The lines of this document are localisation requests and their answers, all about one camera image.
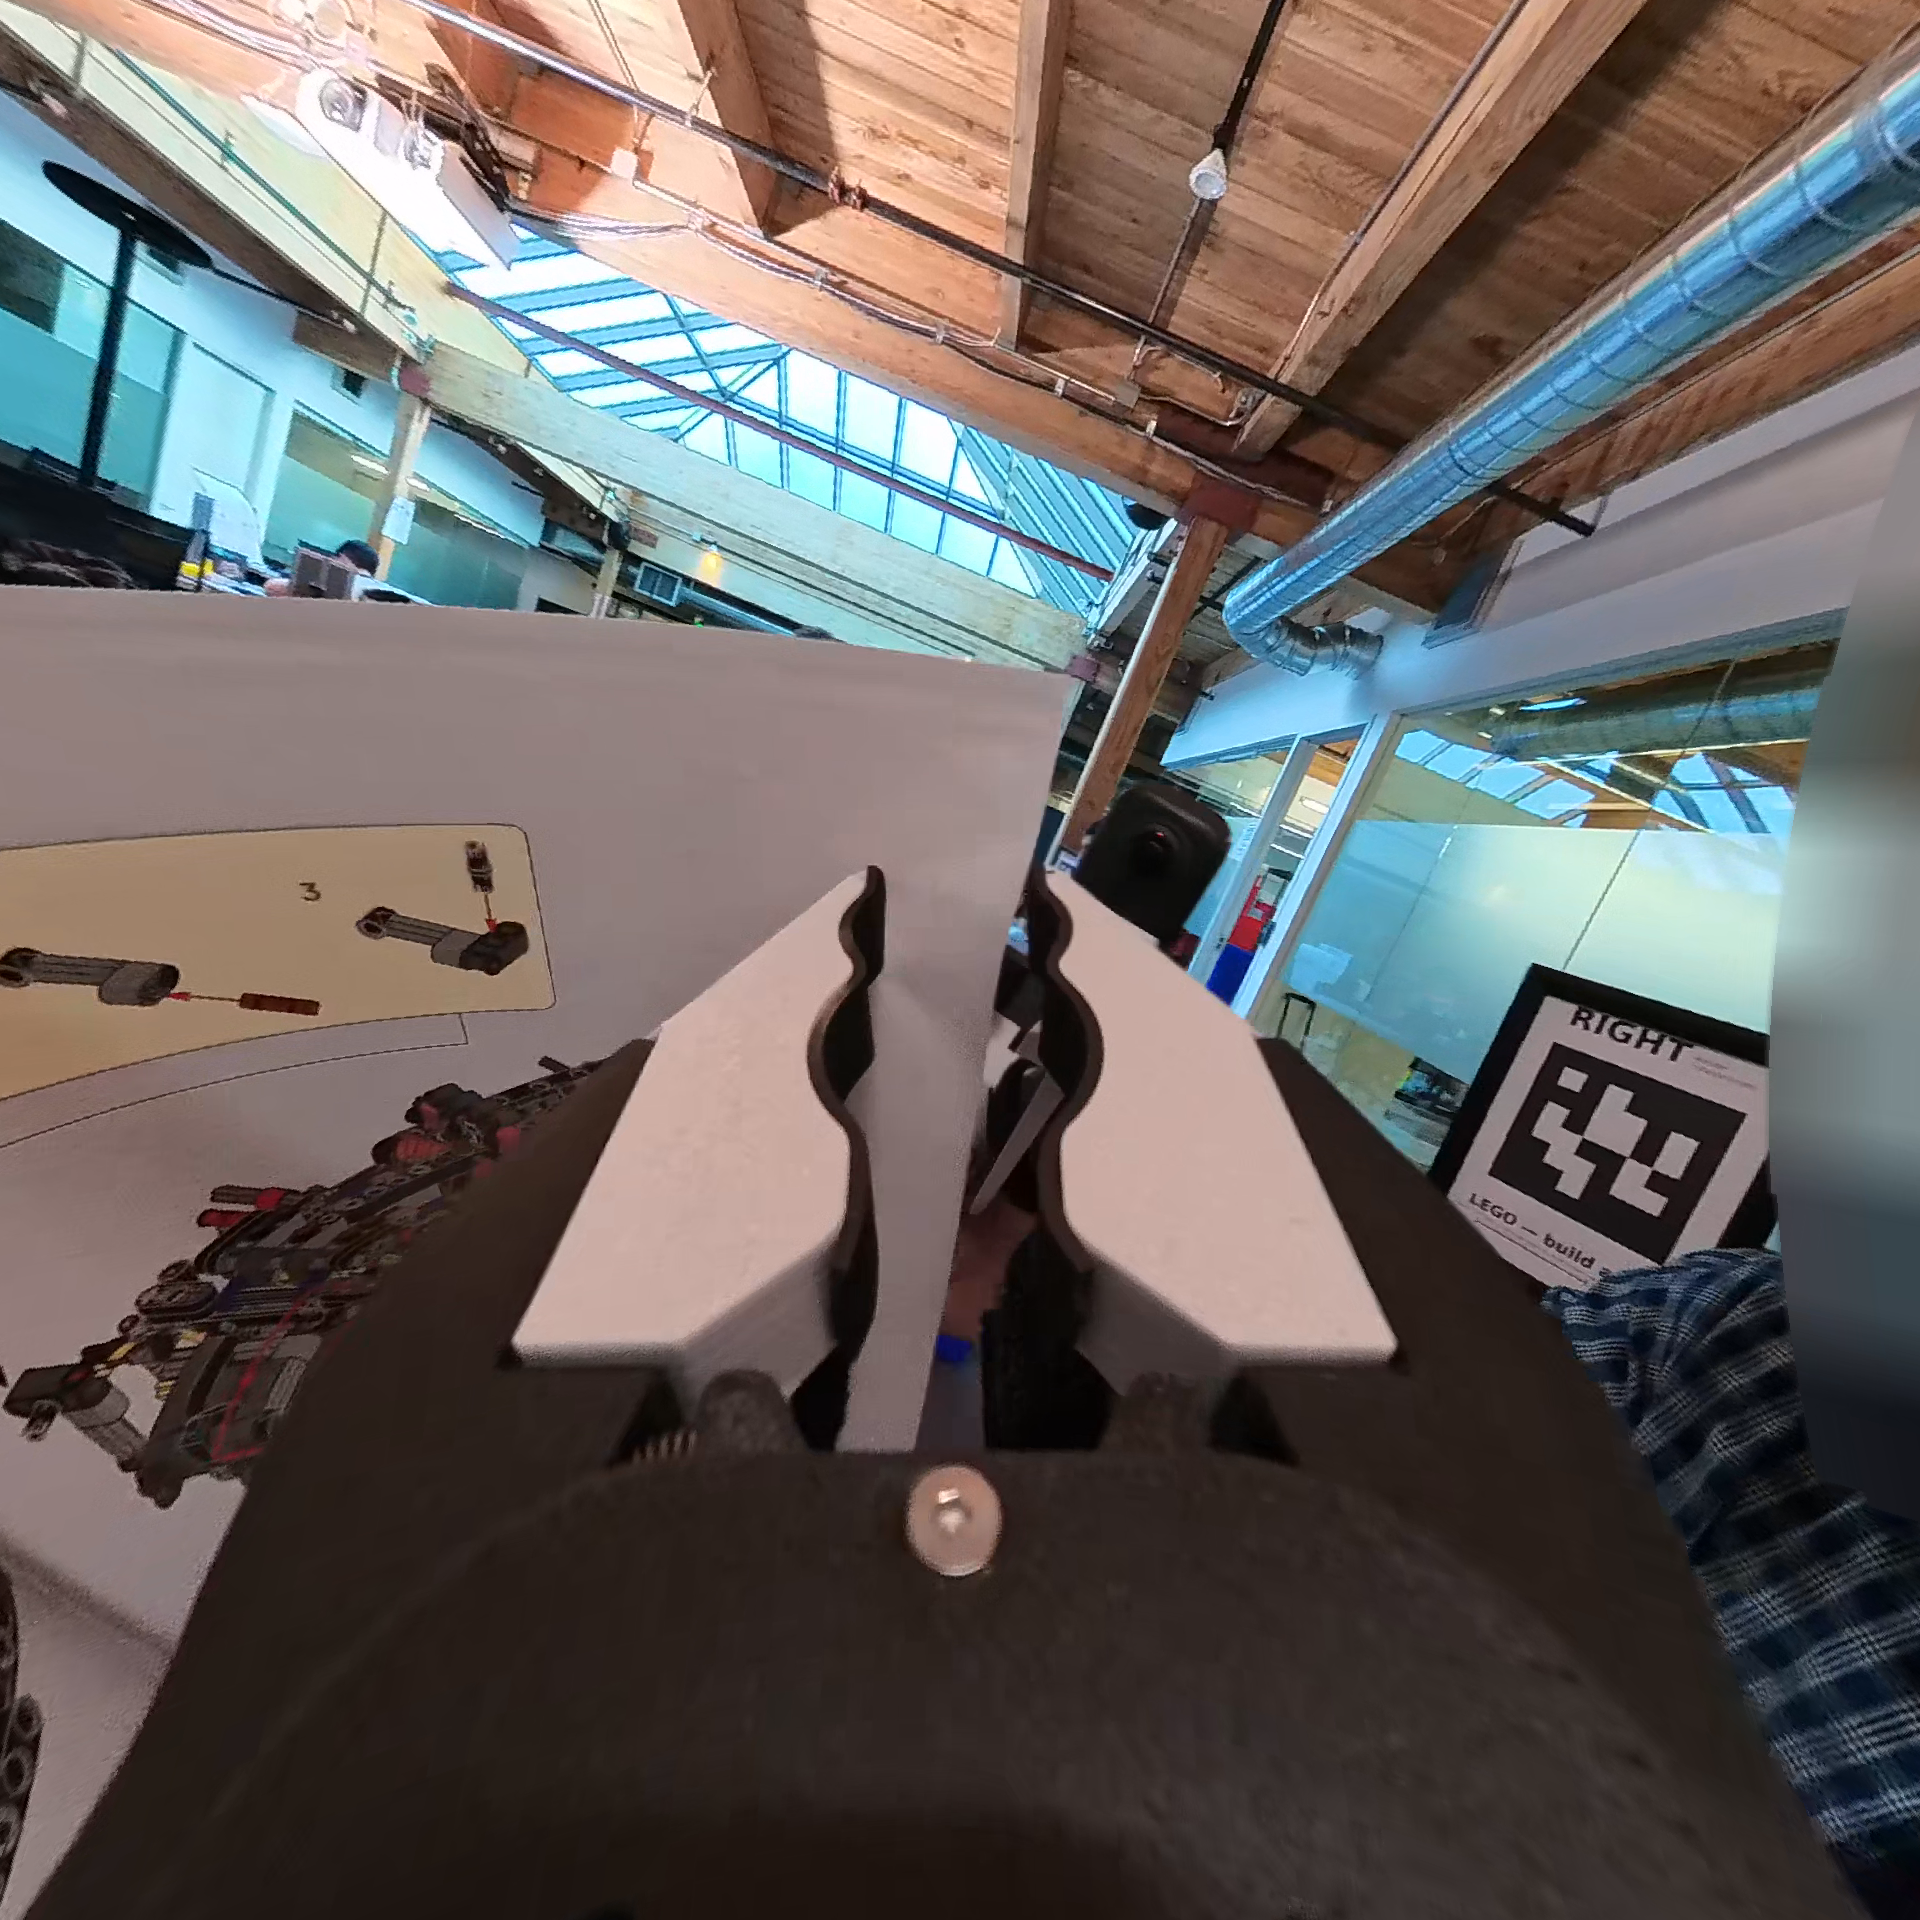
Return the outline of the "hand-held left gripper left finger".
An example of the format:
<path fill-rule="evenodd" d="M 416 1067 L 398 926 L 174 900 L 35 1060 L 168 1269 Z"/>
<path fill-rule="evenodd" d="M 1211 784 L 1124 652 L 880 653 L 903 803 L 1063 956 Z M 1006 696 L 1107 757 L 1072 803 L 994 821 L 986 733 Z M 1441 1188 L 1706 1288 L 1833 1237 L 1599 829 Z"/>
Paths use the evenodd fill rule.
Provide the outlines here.
<path fill-rule="evenodd" d="M 886 876 L 860 869 L 654 1033 L 515 1337 L 523 1364 L 658 1372 L 682 1406 L 768 1377 L 848 1408 L 878 1304 Z"/>

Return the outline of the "glass office partition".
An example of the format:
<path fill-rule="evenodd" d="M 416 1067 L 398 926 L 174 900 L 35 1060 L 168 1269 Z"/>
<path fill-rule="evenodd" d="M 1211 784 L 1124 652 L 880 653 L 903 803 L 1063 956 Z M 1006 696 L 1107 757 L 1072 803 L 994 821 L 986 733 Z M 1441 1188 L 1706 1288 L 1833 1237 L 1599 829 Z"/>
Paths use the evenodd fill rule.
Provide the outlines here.
<path fill-rule="evenodd" d="M 1531 970 L 1769 1030 L 1840 613 L 1732 652 L 1323 723 L 1214 972 L 1387 1134 L 1438 1139 Z"/>

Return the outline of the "black ceiling pipe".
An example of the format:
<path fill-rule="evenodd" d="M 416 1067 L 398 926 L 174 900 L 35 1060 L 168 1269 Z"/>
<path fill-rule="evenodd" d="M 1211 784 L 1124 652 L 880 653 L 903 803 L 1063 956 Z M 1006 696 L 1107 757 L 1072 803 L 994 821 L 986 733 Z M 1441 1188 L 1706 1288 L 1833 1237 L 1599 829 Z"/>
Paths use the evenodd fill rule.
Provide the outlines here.
<path fill-rule="evenodd" d="M 1634 5 L 416 5 L 538 154 L 651 184 L 1054 392 L 1011 428 L 1284 546 L 1411 428 L 1340 369 Z M 1224 142 L 1231 189 L 1188 170 Z"/>

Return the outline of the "wooden support post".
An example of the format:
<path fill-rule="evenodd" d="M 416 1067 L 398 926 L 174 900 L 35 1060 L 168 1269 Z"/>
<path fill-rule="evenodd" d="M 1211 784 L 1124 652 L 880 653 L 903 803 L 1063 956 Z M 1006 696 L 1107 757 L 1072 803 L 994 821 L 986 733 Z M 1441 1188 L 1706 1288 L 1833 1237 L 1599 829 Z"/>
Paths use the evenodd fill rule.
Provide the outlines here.
<path fill-rule="evenodd" d="M 1233 529 L 1219 520 L 1188 520 L 1172 550 L 1168 572 L 1130 656 L 1111 707 L 1095 736 L 1092 753 L 1076 780 L 1072 801 L 1043 865 L 1054 870 L 1079 857 L 1088 834 L 1107 818 L 1128 776 L 1142 731 L 1155 712 L 1168 673 L 1183 652 L 1194 611 L 1209 586 L 1214 565 L 1233 539 Z"/>

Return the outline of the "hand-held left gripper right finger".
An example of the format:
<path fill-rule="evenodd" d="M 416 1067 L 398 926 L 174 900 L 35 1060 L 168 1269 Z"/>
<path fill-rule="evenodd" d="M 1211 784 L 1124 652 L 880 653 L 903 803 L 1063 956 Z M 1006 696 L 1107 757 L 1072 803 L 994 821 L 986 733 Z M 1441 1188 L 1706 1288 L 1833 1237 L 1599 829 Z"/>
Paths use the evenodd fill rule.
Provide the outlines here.
<path fill-rule="evenodd" d="M 1122 1395 L 1276 1366 L 1382 1370 L 1400 1339 L 1248 1024 L 1076 880 L 1027 914 L 1036 1147 L 1071 1350 Z"/>

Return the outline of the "lego instruction booklet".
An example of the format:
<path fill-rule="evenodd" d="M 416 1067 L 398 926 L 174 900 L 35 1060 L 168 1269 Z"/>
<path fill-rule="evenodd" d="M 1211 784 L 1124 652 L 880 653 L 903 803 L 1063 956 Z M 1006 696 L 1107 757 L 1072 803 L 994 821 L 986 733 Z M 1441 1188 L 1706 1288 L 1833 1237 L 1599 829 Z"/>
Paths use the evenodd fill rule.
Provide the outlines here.
<path fill-rule="evenodd" d="M 123 1066 L 4 1097 L 4 1364 L 72 1356 L 184 1257 L 217 1185 L 358 1163 L 438 1078 L 495 1088 L 678 1012 L 863 867 L 887 880 L 880 1309 L 844 1444 L 921 1427 L 987 1043 L 1066 678 L 585 616 L 4 594 L 4 848 L 240 829 L 518 827 L 544 1001 L 190 1040 L 217 1005 L 91 1012 Z"/>

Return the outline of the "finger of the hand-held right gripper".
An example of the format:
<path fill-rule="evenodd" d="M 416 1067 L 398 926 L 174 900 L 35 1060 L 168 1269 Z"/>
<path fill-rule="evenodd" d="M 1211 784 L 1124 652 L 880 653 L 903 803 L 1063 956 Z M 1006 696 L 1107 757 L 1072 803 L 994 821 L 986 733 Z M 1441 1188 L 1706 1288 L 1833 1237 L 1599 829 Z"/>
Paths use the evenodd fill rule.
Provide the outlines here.
<path fill-rule="evenodd" d="M 990 1088 L 968 1178 L 968 1214 L 1038 1212 L 1038 1149 L 1066 1093 L 1043 1062 L 1016 1059 Z"/>

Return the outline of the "skylight window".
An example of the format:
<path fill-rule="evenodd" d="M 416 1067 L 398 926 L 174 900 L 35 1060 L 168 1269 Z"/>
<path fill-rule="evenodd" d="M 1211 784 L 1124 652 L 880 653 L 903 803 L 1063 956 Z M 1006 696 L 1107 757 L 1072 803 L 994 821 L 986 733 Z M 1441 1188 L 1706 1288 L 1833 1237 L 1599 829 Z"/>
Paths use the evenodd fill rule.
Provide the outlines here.
<path fill-rule="evenodd" d="M 1083 616 L 1134 546 L 1103 484 L 588 254 L 438 262 L 571 400 L 996 586 Z"/>

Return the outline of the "black round standing table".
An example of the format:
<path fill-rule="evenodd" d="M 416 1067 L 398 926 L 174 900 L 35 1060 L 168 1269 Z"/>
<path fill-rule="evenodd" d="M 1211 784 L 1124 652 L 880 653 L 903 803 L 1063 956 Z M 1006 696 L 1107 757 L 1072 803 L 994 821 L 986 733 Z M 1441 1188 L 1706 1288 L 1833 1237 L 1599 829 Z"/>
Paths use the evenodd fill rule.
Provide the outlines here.
<path fill-rule="evenodd" d="M 113 386 L 119 372 L 129 310 L 132 306 L 132 276 L 142 252 L 168 261 L 184 272 L 208 272 L 210 254 L 179 225 L 153 209 L 132 202 L 116 187 L 79 171 L 60 160 L 47 160 L 42 173 L 48 186 L 107 227 L 114 235 L 114 261 L 107 280 L 103 314 L 103 341 L 88 398 L 88 420 L 81 446 L 79 488 L 102 492 L 105 440 L 113 419 Z"/>

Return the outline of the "silver ventilation duct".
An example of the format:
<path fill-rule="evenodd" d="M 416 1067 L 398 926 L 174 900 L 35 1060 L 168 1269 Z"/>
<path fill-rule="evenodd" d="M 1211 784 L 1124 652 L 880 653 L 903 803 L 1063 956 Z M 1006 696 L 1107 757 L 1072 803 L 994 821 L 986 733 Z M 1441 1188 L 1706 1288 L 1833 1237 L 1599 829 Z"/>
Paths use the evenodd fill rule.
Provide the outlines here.
<path fill-rule="evenodd" d="M 1634 267 L 1222 605 L 1233 643 L 1283 662 L 1289 619 L 1463 500 L 1492 492 L 1739 328 L 1888 238 L 1919 209 L 1919 46 L 1910 33 Z"/>

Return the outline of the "black orange lego model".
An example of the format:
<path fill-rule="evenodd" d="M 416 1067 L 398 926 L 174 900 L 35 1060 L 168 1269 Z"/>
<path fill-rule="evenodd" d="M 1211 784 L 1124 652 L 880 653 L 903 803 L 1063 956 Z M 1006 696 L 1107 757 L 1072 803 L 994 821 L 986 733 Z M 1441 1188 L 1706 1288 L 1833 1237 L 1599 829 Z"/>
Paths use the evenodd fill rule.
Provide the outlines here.
<path fill-rule="evenodd" d="M 20 1684 L 20 1630 L 9 1573 L 3 1573 L 3 1889 L 26 1833 L 42 1752 L 42 1710 Z"/>

